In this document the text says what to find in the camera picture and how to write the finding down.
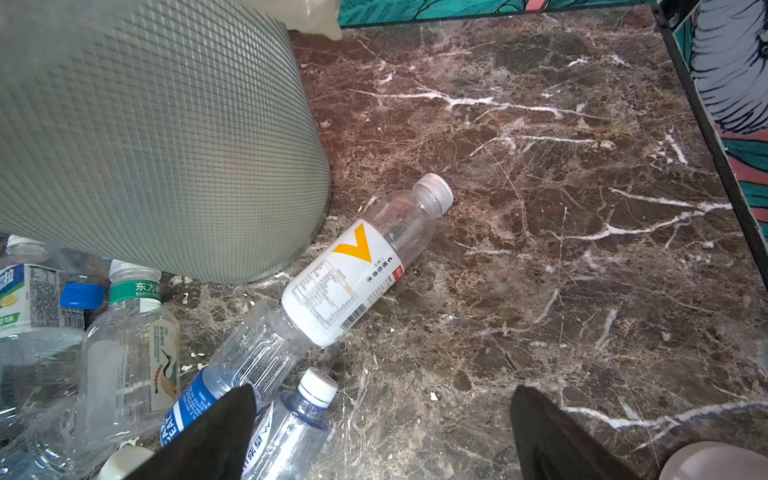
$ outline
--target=bottle neck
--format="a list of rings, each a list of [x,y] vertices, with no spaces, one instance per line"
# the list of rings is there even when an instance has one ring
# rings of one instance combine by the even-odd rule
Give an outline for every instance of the bottle neck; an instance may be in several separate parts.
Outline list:
[[[413,203],[419,205],[422,211],[430,217],[438,218],[442,216],[442,208],[435,195],[421,185],[413,186],[411,198]]]
[[[323,409],[311,403],[298,391],[284,396],[282,400],[286,408],[296,413],[304,422],[318,429],[328,428],[328,409]]]
[[[112,275],[109,289],[110,311],[129,313],[151,310],[160,305],[160,284],[158,275],[146,271],[127,271]]]
[[[6,255],[50,255],[45,245],[40,243],[17,243],[5,249]]]

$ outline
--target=empty water bottle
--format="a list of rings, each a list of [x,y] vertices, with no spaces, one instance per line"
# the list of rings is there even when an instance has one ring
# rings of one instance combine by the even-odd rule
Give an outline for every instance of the empty water bottle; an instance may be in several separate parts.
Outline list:
[[[42,242],[11,235],[0,259],[0,439],[77,391],[82,310],[61,308],[67,273]]]
[[[436,174],[374,204],[283,292],[246,316],[165,416],[165,445],[235,386],[250,383],[262,409],[312,343],[329,346],[390,288],[435,233],[453,192]]]
[[[160,271],[115,260],[110,278],[108,310],[83,342],[78,397],[0,450],[0,478],[82,478],[176,401],[177,321],[160,303]]]
[[[280,309],[258,302],[165,415],[160,428],[161,444],[174,439],[236,386],[253,386],[260,411],[272,402],[283,380],[311,345]]]
[[[160,425],[176,402],[178,322],[160,302],[161,272],[112,260],[109,307],[83,345],[78,434],[115,442]]]
[[[339,386],[310,367],[294,392],[287,392],[262,414],[254,429],[243,469],[246,480],[301,480],[331,433],[327,409]]]
[[[373,204],[288,284],[288,317],[318,346],[337,341],[426,249],[451,204],[451,187],[436,174]]]

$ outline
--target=white bottle cap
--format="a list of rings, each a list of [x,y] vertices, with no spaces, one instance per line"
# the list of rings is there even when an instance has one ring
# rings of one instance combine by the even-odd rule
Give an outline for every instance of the white bottle cap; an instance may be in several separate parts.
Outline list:
[[[10,247],[11,245],[16,245],[17,243],[35,243],[37,245],[45,245],[45,242],[41,242],[40,240],[33,240],[27,237],[20,237],[19,235],[11,235],[8,237],[8,243],[6,244],[6,246]]]
[[[437,203],[440,204],[440,215],[443,215],[453,205],[453,191],[448,182],[442,179],[438,174],[426,174],[415,186],[424,187],[429,193],[435,196]]]
[[[109,266],[109,277],[111,278],[116,273],[121,273],[121,272],[124,272],[125,270],[150,270],[151,272],[157,274],[158,279],[163,274],[161,271],[159,271],[156,268],[141,266],[141,265],[137,265],[136,263],[123,262],[121,260],[112,260],[112,263]]]
[[[336,392],[339,391],[339,385],[333,381],[327,373],[318,370],[315,367],[309,367],[299,382],[299,393],[307,402],[318,406],[321,409],[327,409],[333,401]]]
[[[96,480],[122,480],[152,455],[154,452],[150,449],[125,446],[107,459]]]

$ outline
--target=lemon illustration on label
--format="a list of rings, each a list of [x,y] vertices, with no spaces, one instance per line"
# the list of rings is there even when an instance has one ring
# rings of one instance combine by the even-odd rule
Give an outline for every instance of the lemon illustration on label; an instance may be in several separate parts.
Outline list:
[[[18,299],[13,295],[6,295],[0,299],[0,307],[11,306],[16,303]]]

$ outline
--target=green label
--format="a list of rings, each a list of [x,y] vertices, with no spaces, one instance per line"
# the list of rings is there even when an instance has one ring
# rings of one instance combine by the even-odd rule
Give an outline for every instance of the green label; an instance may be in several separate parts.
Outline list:
[[[19,315],[20,313],[12,313],[10,315],[0,316],[0,328],[18,322]]]
[[[160,300],[160,285],[150,280],[128,280],[109,289],[109,303],[124,302],[132,298]]]

